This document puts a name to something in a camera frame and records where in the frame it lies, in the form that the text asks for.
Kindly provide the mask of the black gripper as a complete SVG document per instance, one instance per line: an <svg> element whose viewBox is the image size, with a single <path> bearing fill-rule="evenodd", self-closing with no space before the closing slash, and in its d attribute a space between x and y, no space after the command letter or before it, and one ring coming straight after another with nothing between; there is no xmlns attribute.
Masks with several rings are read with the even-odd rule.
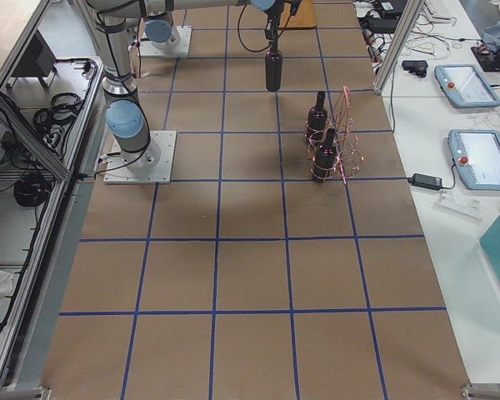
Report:
<svg viewBox="0 0 500 400"><path fill-rule="evenodd" d="M281 36L280 22L283 10L267 10L267 23L264 28L265 38L269 42L276 42Z"/></svg>

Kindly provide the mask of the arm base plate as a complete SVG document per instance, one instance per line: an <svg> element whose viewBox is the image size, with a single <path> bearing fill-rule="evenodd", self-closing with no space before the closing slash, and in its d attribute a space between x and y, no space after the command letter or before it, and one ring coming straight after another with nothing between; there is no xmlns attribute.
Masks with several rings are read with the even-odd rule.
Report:
<svg viewBox="0 0 500 400"><path fill-rule="evenodd" d="M143 58L187 58L191 42L190 26L147 24L140 43Z"/></svg>
<svg viewBox="0 0 500 400"><path fill-rule="evenodd" d="M176 131L151 131L150 144L145 153L121 152L116 138L108 159L103 181L107 184L149 184L171 182L173 156L177 141Z"/></svg>

